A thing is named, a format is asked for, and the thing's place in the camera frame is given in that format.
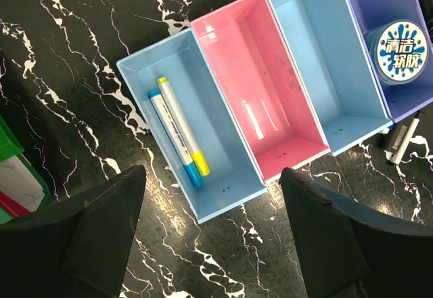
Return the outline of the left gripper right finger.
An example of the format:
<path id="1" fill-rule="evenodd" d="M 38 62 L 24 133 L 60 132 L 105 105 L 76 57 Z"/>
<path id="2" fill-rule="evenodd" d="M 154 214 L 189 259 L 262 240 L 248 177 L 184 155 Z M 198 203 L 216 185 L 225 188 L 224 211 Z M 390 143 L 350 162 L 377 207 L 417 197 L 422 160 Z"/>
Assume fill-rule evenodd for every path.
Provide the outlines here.
<path id="1" fill-rule="evenodd" d="M 284 168 L 279 180 L 309 297 L 431 297 L 432 227 Z"/>

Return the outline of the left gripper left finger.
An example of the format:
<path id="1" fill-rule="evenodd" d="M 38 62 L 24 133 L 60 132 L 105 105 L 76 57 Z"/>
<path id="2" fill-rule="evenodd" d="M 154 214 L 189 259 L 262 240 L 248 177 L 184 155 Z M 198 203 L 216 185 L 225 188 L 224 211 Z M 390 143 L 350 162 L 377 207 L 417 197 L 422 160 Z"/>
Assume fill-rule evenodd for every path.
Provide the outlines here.
<path id="1" fill-rule="evenodd" d="M 1 296 L 118 297 L 145 185 L 132 166 L 1 225 Z"/>

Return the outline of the green ring binder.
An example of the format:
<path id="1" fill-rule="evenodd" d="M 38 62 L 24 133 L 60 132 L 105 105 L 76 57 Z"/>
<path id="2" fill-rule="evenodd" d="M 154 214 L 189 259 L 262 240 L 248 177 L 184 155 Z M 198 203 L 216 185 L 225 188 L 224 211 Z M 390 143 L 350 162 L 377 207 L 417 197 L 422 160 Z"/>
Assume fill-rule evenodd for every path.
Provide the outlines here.
<path id="1" fill-rule="evenodd" d="M 1 223 L 46 205 L 49 187 L 24 156 L 24 149 L 1 120 Z"/>

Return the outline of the black white marker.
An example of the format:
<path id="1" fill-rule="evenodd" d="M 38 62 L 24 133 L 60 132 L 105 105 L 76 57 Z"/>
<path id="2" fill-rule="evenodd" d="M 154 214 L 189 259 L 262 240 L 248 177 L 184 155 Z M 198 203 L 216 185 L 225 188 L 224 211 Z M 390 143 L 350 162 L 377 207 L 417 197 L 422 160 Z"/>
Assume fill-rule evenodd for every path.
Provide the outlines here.
<path id="1" fill-rule="evenodd" d="M 413 116 L 395 123 L 385 138 L 384 149 L 391 153 L 390 164 L 399 165 L 420 122 L 422 111 L 418 110 Z"/>

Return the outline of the white marker blue cap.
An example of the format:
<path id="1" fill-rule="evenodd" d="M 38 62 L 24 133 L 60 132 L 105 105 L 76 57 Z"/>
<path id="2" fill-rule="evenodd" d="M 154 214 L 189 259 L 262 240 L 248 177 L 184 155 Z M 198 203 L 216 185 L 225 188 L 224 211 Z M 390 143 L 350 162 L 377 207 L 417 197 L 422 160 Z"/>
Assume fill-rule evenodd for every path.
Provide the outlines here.
<path id="1" fill-rule="evenodd" d="M 158 118 L 160 119 L 167 135 L 170 138 L 172 145 L 174 146 L 177 155 L 179 156 L 182 165 L 189 176 L 194 187 L 201 187 L 204 182 L 196 164 L 194 163 L 191 153 L 189 152 L 185 140 L 177 127 L 177 124 L 168 109 L 168 105 L 165 102 L 162 94 L 159 90 L 153 89 L 148 92 L 148 98 L 150 99 L 152 106 L 154 107 Z"/>

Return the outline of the four-compartment colourful organizer tray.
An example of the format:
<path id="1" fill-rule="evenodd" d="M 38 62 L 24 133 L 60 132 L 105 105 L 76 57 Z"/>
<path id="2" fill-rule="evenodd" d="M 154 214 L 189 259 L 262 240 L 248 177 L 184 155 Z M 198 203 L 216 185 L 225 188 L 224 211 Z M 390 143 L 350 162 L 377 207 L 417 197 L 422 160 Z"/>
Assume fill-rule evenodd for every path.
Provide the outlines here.
<path id="1" fill-rule="evenodd" d="M 385 87 L 363 34 L 395 20 L 421 26 L 430 58 L 416 80 Z M 199 223 L 261 195 L 283 168 L 337 156 L 432 102 L 418 0 L 237 0 L 117 67 Z M 199 188 L 148 98 L 160 77 L 210 167 Z"/>

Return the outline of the yellow highlighter pen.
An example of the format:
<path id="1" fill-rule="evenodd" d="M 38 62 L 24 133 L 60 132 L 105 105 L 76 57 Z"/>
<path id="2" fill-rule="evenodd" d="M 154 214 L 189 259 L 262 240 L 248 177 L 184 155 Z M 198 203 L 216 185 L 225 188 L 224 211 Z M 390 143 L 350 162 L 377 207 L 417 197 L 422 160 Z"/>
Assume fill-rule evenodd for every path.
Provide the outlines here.
<path id="1" fill-rule="evenodd" d="M 158 88 L 164 98 L 165 102 L 168 104 L 168 109 L 174 118 L 174 121 L 182 135 L 183 140 L 191 154 L 191 157 L 200 172 L 202 177 L 210 174 L 210 167 L 196 141 L 189 123 L 182 111 L 180 103 L 170 85 L 169 80 L 166 77 L 160 77 L 157 79 Z"/>

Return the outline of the round blue tape tin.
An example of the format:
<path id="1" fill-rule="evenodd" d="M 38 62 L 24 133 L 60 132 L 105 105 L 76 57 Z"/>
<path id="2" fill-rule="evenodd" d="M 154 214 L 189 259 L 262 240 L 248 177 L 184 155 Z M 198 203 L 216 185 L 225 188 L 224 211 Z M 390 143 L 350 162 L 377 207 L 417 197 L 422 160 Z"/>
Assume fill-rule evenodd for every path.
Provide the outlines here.
<path id="1" fill-rule="evenodd" d="M 363 37 L 378 80 L 385 87 L 408 84 L 427 66 L 427 36 L 412 20 L 383 24 L 368 30 Z"/>

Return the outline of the black marble pattern mat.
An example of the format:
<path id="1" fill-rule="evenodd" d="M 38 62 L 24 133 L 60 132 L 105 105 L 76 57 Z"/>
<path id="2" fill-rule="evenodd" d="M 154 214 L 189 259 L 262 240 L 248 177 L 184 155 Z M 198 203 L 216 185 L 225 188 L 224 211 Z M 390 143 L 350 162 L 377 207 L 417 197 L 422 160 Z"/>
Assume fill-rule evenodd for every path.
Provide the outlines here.
<path id="1" fill-rule="evenodd" d="M 146 168 L 123 297 L 306 296 L 279 187 L 197 224 L 116 69 L 230 1 L 1 0 L 1 111 L 55 193 Z"/>

